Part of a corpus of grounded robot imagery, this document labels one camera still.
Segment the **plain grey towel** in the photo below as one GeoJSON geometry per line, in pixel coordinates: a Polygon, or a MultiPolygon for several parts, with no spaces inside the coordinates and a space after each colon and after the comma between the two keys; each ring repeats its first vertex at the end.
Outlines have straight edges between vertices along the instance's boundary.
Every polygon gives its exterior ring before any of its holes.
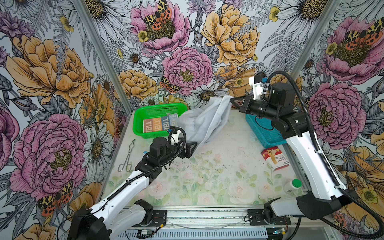
{"type": "Polygon", "coordinates": [[[179,127],[187,135],[187,143],[196,142],[197,147],[211,142],[224,128],[229,119],[232,96],[211,97],[202,108],[186,111],[179,117],[179,127]]]}

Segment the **grey blue towel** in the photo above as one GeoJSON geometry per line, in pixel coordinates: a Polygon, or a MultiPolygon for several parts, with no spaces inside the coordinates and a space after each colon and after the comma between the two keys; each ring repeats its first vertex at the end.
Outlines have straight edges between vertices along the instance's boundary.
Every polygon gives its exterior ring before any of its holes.
{"type": "Polygon", "coordinates": [[[143,133],[167,131],[171,126],[178,124],[178,114],[169,114],[163,117],[143,120],[143,133]]]}

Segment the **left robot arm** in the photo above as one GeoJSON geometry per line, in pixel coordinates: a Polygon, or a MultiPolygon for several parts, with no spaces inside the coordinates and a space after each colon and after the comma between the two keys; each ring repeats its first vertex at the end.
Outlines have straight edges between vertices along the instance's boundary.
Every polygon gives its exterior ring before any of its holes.
{"type": "Polygon", "coordinates": [[[185,138],[175,141],[157,137],[144,154],[135,170],[99,203],[89,209],[80,208],[71,217],[69,240],[111,240],[129,227],[155,226],[157,230],[166,222],[166,211],[155,211],[144,200],[137,200],[128,210],[124,207],[142,190],[146,189],[176,158],[191,158],[196,142],[186,143],[185,138]]]}

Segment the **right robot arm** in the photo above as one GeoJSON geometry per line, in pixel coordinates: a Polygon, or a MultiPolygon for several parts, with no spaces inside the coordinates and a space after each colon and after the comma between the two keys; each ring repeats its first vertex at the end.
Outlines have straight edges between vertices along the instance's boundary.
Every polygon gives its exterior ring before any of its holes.
{"type": "Polygon", "coordinates": [[[296,154],[310,184],[310,190],[305,195],[267,202],[263,210],[264,221],[269,224],[277,217],[306,217],[310,220],[321,220],[340,232],[352,235],[325,217],[354,203],[371,215],[379,225],[374,233],[354,236],[360,239],[382,237],[384,235],[382,218],[361,203],[332,169],[319,145],[308,107],[297,84],[270,85],[259,82],[249,85],[253,89],[253,95],[243,98],[243,104],[239,106],[240,112],[271,121],[272,127],[281,133],[296,154]]]}

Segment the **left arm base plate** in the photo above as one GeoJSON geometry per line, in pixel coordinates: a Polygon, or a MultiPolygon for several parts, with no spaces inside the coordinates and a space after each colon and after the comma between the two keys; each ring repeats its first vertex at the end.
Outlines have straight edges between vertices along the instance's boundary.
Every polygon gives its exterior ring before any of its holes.
{"type": "Polygon", "coordinates": [[[149,210],[146,212],[144,219],[139,223],[142,227],[159,227],[160,225],[166,226],[167,210],[149,210]]]}

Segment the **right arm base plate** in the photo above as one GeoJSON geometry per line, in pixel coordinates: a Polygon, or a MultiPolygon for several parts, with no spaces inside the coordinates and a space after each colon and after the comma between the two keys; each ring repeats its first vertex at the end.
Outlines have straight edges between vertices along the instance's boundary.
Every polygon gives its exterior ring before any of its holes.
{"type": "Polygon", "coordinates": [[[289,217],[278,217],[270,210],[248,209],[248,219],[251,226],[289,226],[291,220],[289,217]]]}

